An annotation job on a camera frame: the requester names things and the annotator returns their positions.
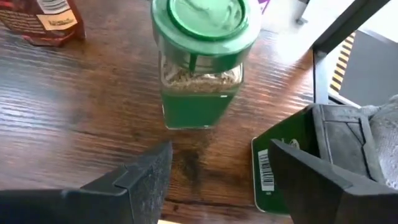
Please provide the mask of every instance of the yellow and black stripe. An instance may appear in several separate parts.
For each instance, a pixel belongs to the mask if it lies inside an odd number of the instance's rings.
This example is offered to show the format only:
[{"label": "yellow and black stripe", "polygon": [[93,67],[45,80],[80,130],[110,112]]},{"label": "yellow and black stripe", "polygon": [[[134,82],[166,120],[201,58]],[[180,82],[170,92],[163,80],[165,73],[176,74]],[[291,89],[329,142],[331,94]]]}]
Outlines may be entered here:
[{"label": "yellow and black stripe", "polygon": [[330,88],[337,93],[340,91],[341,84],[343,83],[349,55],[351,53],[351,49],[353,48],[354,44],[354,38],[355,38],[355,32],[353,32],[343,41],[340,55],[336,63],[335,72],[333,74],[333,77],[331,78]]}]

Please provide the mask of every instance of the brown bottle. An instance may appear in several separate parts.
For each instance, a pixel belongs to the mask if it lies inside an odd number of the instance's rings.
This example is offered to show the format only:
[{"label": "brown bottle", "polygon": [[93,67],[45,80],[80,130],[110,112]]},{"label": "brown bottle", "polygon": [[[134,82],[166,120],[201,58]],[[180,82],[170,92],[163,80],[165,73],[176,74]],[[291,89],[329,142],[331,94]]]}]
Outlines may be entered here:
[{"label": "brown bottle", "polygon": [[0,0],[0,21],[32,45],[58,47],[86,36],[73,0]]}]

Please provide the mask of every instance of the green lid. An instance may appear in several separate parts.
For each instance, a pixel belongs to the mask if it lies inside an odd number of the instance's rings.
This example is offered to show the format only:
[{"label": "green lid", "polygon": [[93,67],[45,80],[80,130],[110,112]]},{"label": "green lid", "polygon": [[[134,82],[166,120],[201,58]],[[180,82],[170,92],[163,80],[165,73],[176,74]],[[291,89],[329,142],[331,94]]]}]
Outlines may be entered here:
[{"label": "green lid", "polygon": [[258,0],[152,0],[151,18],[162,54],[194,72],[238,66],[261,29]]},{"label": "green lid", "polygon": [[230,38],[247,21],[242,0],[168,0],[167,10],[178,29],[204,40]]}]

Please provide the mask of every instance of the barcode sticker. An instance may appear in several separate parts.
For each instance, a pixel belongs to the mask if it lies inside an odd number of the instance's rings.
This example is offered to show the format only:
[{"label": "barcode sticker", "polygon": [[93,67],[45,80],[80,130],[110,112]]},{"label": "barcode sticker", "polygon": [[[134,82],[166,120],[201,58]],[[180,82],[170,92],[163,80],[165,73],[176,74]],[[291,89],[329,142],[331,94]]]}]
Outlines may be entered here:
[{"label": "barcode sticker", "polygon": [[58,14],[70,9],[67,0],[37,0],[44,14]]},{"label": "barcode sticker", "polygon": [[268,159],[268,149],[259,151],[259,165],[262,191],[274,191],[274,174]]}]

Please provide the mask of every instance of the wooden table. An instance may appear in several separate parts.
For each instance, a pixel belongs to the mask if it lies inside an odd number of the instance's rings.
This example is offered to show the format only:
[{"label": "wooden table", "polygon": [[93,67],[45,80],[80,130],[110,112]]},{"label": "wooden table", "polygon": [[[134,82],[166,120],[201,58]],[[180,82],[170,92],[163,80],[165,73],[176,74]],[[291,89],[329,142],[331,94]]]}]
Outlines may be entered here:
[{"label": "wooden table", "polygon": [[162,218],[290,223],[254,206],[250,141],[312,102],[312,53],[292,60],[262,30],[245,84],[212,130],[163,124],[150,2],[76,0],[87,41],[32,47],[0,27],[0,188],[79,188],[150,146],[174,142]]}]

